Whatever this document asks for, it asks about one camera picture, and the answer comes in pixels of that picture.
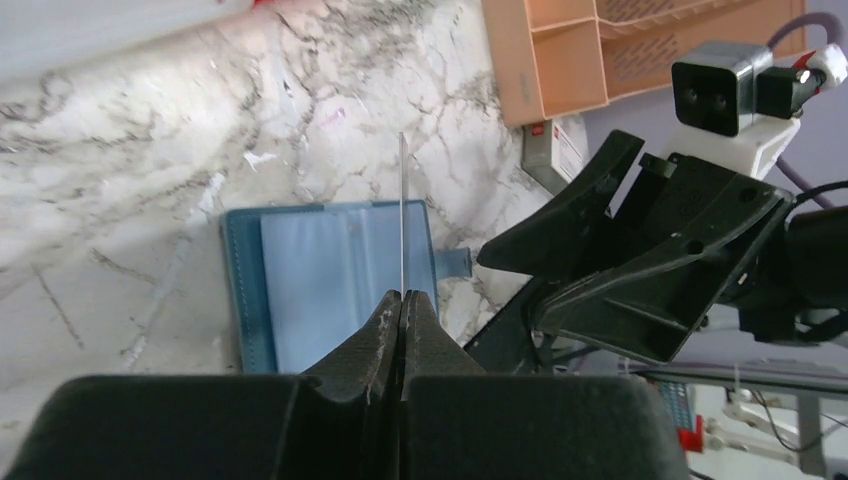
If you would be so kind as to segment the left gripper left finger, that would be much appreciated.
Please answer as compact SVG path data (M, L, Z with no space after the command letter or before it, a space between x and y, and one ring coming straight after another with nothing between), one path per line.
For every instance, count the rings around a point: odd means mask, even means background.
M300 375L97 375L38 413L10 479L395 479L402 298Z

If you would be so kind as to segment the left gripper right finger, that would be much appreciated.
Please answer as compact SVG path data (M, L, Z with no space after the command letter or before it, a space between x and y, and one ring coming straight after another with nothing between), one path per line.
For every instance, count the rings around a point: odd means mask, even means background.
M408 291L399 341L403 479L686 479L656 390L630 377L492 374Z

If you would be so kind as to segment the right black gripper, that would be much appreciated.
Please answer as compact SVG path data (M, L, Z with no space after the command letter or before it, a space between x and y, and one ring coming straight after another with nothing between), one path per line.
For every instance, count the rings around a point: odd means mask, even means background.
M613 130L588 165L529 217L486 242L477 263L561 279L579 263L644 140ZM666 365L753 261L792 201L781 188L689 156L643 155L608 235L618 265L533 310L538 327Z

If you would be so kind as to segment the blue card holder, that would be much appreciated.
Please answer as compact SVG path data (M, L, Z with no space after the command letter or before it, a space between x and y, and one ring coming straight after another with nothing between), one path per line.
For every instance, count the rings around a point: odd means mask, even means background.
M408 201L407 214L406 287L436 303L438 281L471 275L471 255L434 249L424 201ZM249 374L307 370L400 288L396 201L236 209L221 232Z

